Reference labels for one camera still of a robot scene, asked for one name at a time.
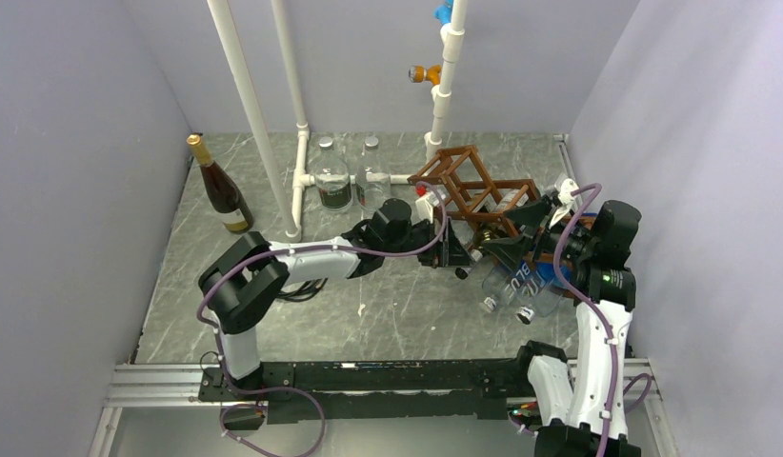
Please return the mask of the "clear glass bottle silver cap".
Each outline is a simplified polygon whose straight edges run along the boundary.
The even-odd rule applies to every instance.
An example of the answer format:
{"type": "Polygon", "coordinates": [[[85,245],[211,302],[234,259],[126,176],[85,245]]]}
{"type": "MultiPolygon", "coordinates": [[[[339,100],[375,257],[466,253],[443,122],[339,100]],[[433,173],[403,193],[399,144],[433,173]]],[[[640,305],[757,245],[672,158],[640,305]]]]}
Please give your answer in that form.
{"type": "Polygon", "coordinates": [[[366,212],[374,212],[392,197],[390,167],[379,150],[379,140],[368,135],[363,142],[355,176],[356,197],[366,212]]]}

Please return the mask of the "clear glass bottle white cap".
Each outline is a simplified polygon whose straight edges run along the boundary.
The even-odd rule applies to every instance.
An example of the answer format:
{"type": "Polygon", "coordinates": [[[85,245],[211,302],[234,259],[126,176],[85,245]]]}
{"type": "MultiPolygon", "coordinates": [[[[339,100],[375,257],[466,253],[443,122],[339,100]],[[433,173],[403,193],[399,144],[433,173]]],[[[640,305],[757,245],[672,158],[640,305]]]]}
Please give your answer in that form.
{"type": "Polygon", "coordinates": [[[319,161],[313,179],[322,207],[332,212],[345,212],[352,204],[349,167],[330,136],[319,138],[319,161]]]}

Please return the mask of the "dark red wine bottle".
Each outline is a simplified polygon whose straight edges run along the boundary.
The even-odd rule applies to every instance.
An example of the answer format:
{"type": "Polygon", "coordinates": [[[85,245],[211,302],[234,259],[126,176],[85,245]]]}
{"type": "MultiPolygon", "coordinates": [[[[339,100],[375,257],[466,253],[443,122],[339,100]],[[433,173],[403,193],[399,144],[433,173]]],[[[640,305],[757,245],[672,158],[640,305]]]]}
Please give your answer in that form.
{"type": "Polygon", "coordinates": [[[215,162],[201,133],[187,137],[187,145],[198,163],[207,196],[227,231],[245,233],[253,226],[253,215],[240,188],[215,162]]]}

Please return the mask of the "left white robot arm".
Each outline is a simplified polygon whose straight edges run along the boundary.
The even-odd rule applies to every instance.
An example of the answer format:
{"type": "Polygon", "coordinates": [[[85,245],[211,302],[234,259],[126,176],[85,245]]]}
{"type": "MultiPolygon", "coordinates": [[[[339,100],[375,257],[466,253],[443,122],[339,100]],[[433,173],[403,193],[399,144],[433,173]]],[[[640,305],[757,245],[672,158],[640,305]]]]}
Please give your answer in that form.
{"type": "Polygon", "coordinates": [[[467,267],[473,261],[443,213],[414,223],[411,206],[396,198],[326,241],[270,242],[258,231],[241,236],[198,279],[201,309],[211,312],[207,322],[227,370],[224,388],[239,400],[259,391],[256,327],[285,287],[359,278],[381,268],[387,258],[408,256],[429,268],[467,267]]]}

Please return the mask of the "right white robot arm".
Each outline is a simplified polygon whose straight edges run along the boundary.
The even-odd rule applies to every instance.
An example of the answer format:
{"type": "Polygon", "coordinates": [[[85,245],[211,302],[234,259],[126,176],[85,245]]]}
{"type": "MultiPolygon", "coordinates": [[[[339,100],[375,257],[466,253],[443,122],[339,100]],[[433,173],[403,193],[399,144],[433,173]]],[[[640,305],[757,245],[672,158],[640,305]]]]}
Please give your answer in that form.
{"type": "Polygon", "coordinates": [[[636,280],[626,263],[642,215],[630,204],[609,200],[589,228],[578,215],[565,218],[558,197],[544,196],[509,209],[506,218],[524,227],[520,235],[485,243],[511,266],[528,253],[552,253],[553,265],[570,263],[556,277],[574,296],[579,349],[571,372],[562,349],[528,342],[512,370],[518,391],[534,395],[542,425],[534,431],[536,456],[639,456],[629,441],[624,403],[627,336],[636,304],[636,280]]]}

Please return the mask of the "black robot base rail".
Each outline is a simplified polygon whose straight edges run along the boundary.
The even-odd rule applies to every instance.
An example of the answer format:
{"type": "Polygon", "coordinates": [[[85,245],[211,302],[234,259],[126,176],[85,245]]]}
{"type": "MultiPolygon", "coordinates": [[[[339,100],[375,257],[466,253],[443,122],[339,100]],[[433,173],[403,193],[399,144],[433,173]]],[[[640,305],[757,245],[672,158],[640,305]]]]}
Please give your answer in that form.
{"type": "Polygon", "coordinates": [[[202,371],[202,403],[259,400],[271,425],[303,420],[472,416],[503,420],[535,396],[521,357],[365,362],[265,362],[230,387],[202,371]]]}

